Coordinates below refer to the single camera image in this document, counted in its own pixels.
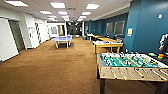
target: doorway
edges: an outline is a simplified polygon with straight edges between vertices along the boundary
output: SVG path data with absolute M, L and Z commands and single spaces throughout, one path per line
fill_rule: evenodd
M 24 50 L 25 45 L 24 45 L 24 42 L 23 42 L 23 38 L 22 38 L 22 34 L 21 34 L 21 31 L 20 31 L 18 21 L 8 20 L 8 22 L 9 22 L 9 26 L 10 26 L 11 31 L 12 31 L 13 38 L 14 38 L 15 43 L 16 43 L 17 50 L 18 51 Z

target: ceiling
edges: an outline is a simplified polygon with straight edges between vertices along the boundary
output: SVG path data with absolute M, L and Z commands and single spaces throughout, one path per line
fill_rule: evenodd
M 15 11 L 21 11 L 32 14 L 34 17 L 47 19 L 46 14 L 41 14 L 40 11 L 50 11 L 52 15 L 57 16 L 58 21 L 64 21 L 58 14 L 58 11 L 67 11 L 70 20 L 76 21 L 82 12 L 91 12 L 84 21 L 105 19 L 118 14 L 126 13 L 129 10 L 130 1 L 132 0 L 21 0 L 29 5 L 29 7 L 15 7 L 4 0 L 0 0 L 0 6 Z M 53 8 L 50 2 L 64 3 L 65 9 Z M 86 9 L 87 4 L 99 4 L 100 7 L 96 10 Z

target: door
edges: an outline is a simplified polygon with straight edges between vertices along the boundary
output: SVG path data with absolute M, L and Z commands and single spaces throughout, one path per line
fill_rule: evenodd
M 5 61 L 18 54 L 7 19 L 0 18 L 0 57 Z
M 8 20 L 11 31 L 12 31 L 12 35 L 13 38 L 15 40 L 16 43 L 16 47 L 18 49 L 18 51 L 24 50 L 25 49 L 25 45 L 22 39 L 22 34 L 20 31 L 20 27 L 19 27 L 19 23 L 18 21 L 13 21 L 13 20 Z

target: ping pong table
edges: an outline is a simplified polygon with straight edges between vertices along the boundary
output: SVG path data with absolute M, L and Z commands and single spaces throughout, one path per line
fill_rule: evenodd
M 67 48 L 68 48 L 68 46 L 70 46 L 71 40 L 72 40 L 72 35 L 58 36 L 58 37 L 51 39 L 51 41 L 56 41 L 57 48 L 58 48 L 59 43 L 67 43 Z

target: foosball table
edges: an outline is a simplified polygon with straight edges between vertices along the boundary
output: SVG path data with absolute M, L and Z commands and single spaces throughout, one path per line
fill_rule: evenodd
M 105 79 L 161 82 L 155 94 L 168 88 L 168 66 L 145 54 L 98 53 L 97 78 L 100 94 L 104 94 Z

